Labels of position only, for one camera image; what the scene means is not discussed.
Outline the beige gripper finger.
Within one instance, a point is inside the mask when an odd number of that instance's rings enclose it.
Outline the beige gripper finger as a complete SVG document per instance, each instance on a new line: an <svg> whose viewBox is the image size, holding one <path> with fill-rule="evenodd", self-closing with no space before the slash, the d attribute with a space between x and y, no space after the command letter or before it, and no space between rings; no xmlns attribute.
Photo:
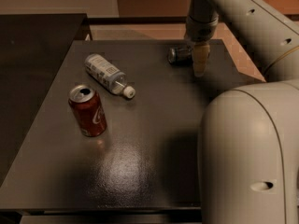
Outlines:
<svg viewBox="0 0 299 224"><path fill-rule="evenodd" d="M192 67L196 77L201 77L206 70L206 64L210 53L207 42L196 43L192 49Z"/></svg>

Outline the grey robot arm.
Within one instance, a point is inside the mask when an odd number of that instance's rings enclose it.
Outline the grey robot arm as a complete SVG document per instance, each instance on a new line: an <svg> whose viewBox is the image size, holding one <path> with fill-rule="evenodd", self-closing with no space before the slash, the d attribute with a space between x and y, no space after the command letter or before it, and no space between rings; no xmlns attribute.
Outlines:
<svg viewBox="0 0 299 224"><path fill-rule="evenodd" d="M265 81L215 98L201 122L202 224L298 224L298 27L263 0L192 0L186 36L224 21Z"/></svg>

